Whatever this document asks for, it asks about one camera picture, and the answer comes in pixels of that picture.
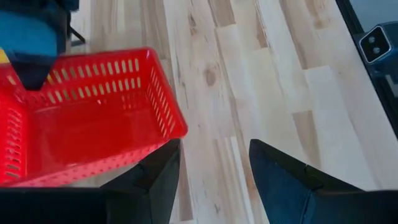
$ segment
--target yellow object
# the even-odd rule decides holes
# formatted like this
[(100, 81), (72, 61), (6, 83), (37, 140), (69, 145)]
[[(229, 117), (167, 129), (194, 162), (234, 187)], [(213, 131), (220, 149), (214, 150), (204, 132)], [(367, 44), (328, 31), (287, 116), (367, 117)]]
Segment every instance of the yellow object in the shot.
[(10, 63), (10, 61), (3, 49), (0, 49), (0, 64), (2, 63)]

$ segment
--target perforated basket side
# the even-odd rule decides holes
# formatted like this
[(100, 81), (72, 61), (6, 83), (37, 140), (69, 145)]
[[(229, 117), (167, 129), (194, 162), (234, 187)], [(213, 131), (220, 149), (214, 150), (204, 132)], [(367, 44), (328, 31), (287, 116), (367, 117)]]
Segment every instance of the perforated basket side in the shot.
[(147, 61), (149, 63), (147, 67), (150, 71), (146, 91), (147, 97), (163, 137), (167, 139), (180, 138), (188, 132), (187, 124), (178, 108), (162, 66), (156, 57), (156, 52), (150, 51), (151, 58)]
[(18, 99), (33, 110), (86, 100), (105, 103), (102, 100), (112, 95), (123, 95), (121, 98), (128, 100), (130, 93), (144, 91), (140, 71), (144, 52), (141, 52), (141, 57), (130, 51), (118, 54), (108, 52), (89, 57), (61, 57), (40, 91), (25, 91), (15, 72), (6, 76), (7, 84), (13, 86)]
[(136, 164), (156, 149), (163, 146), (166, 142), (142, 147), (117, 156), (109, 157), (89, 164), (79, 164), (69, 167), (60, 172), (51, 174), (30, 176), (25, 179), (8, 182), (2, 187), (58, 187), (71, 184), (78, 180), (96, 176), (113, 169)]
[(25, 176), (26, 123), (21, 107), (0, 93), (0, 183)]

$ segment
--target wood knot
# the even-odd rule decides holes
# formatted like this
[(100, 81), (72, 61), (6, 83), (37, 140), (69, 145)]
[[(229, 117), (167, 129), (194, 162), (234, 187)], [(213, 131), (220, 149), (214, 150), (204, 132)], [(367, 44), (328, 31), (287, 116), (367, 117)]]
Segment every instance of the wood knot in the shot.
[(196, 23), (195, 19), (193, 18), (192, 14), (189, 14), (188, 21), (189, 21), (191, 35), (193, 36), (198, 33), (198, 29), (196, 28), (197, 23)]
[(216, 83), (216, 74), (213, 68), (206, 68), (204, 71), (206, 83), (208, 86), (213, 86)]

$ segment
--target red plastic basket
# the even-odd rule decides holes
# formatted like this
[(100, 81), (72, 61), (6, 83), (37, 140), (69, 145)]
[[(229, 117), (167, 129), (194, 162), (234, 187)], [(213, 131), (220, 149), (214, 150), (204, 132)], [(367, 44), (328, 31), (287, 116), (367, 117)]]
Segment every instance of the red plastic basket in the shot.
[(69, 184), (187, 133), (152, 49), (61, 57), (40, 91), (3, 65), (0, 85), (3, 186)]

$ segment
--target wood grain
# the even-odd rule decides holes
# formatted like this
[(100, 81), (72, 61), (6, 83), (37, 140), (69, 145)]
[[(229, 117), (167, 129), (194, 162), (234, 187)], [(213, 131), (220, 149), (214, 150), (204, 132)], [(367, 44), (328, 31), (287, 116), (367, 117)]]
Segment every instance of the wood grain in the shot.
[[(267, 223), (260, 139), (366, 190), (398, 187), (398, 141), (335, 0), (90, 0), (72, 52), (156, 49), (187, 120), (172, 223)], [(116, 171), (77, 183), (93, 186)]]

